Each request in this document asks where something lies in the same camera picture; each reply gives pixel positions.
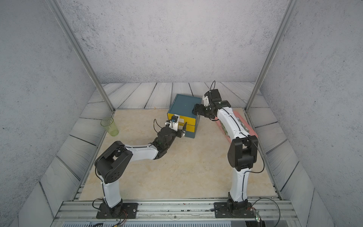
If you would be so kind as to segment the yellow drawer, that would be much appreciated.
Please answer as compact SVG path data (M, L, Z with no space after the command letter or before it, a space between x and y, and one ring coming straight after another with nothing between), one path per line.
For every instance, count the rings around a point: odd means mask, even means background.
M195 131L196 131L196 126L194 126L194 125L189 125L189 124L185 124L186 125L186 131L188 131L188 132L192 132L192 133L195 133Z
M188 116L179 116L179 123L187 123L188 125L196 125L196 117L188 117Z

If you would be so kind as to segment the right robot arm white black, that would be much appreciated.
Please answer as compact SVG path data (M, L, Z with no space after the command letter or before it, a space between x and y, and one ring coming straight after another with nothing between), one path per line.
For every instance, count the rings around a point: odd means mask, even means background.
M249 174L257 161L258 139L255 135L250 135L238 121L231 105L228 101L222 100L218 89L206 92L202 101L202 104L194 106L192 112L220 122L231 139L227 158L233 168L233 179L227 210L236 217L251 207L248 202L247 185Z

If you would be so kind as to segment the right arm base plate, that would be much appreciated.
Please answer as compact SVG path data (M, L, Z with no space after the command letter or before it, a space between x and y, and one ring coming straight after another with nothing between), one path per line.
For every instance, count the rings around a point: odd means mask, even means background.
M250 202L215 202L211 209L215 218L255 218Z

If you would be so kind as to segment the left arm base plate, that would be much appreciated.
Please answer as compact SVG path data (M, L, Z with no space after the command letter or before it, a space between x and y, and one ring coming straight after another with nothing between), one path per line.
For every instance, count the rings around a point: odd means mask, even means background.
M123 203L116 205L113 208L109 208L109 206L103 202L99 209L99 212L96 215L96 219L135 219L138 203Z

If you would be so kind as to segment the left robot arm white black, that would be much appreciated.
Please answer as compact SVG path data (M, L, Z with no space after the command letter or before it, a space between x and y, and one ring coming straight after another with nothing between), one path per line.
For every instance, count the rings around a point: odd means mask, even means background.
M116 141L99 156L95 161L95 174L102 182L103 200L107 207L113 209L122 204L119 179L130 162L160 159L167 153L175 138L181 138L185 133L186 126L180 128L177 122L168 120L152 143L131 146Z

